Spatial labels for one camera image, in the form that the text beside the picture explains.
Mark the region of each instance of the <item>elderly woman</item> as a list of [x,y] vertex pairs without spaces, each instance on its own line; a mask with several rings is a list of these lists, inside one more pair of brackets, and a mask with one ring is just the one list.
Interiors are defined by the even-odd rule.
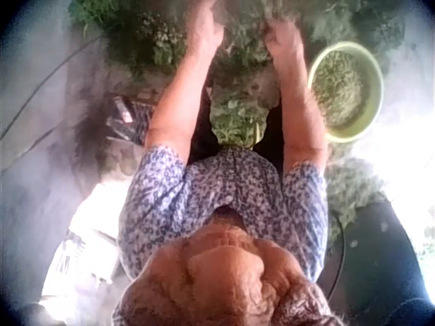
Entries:
[[[229,147],[188,164],[207,71],[224,36],[212,7],[205,0],[190,18],[186,56],[154,113],[120,217],[122,263],[134,281],[114,323],[341,325],[314,283],[328,224],[325,128],[293,23],[271,22],[265,39],[281,83],[284,142],[275,157],[281,152],[283,161],[276,168]],[[274,147],[264,143],[273,128],[260,153]]]

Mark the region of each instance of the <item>bowl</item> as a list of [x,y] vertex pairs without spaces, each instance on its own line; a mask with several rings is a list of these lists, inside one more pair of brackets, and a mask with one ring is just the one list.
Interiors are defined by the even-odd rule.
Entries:
[[374,56],[363,46],[354,42],[339,42],[323,49],[311,65],[308,87],[311,88],[320,62],[332,51],[343,51],[359,62],[368,80],[368,98],[361,114],[344,128],[328,128],[326,138],[335,143],[348,143],[363,136],[375,122],[383,102],[383,76]]

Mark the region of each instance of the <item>concrete ground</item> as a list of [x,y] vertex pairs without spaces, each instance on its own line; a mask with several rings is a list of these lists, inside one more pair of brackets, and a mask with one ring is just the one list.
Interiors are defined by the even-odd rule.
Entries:
[[[83,142],[83,135],[93,139],[98,128],[84,121],[89,115],[91,121],[103,119],[99,108],[106,92],[125,89],[131,80],[124,70],[106,67],[105,42],[98,39],[40,84],[99,36],[89,30],[84,37],[72,27],[68,4],[30,1],[1,39],[0,275],[2,298],[12,308],[40,299],[50,262],[73,216],[86,220],[89,213],[78,214],[77,209],[101,180],[95,155],[99,144]],[[387,195],[412,240],[423,232],[416,225],[430,224],[424,212],[435,204],[434,25],[415,6],[406,19],[405,42],[392,53],[385,78],[382,114],[354,155],[372,162],[387,181]],[[125,182],[118,188],[119,198],[125,196]],[[116,237],[122,201],[112,202],[114,206],[110,200],[105,203],[105,219],[95,223]],[[78,291],[82,307],[85,302],[95,305],[92,318],[108,320],[128,283],[120,279],[116,289],[103,285]]]

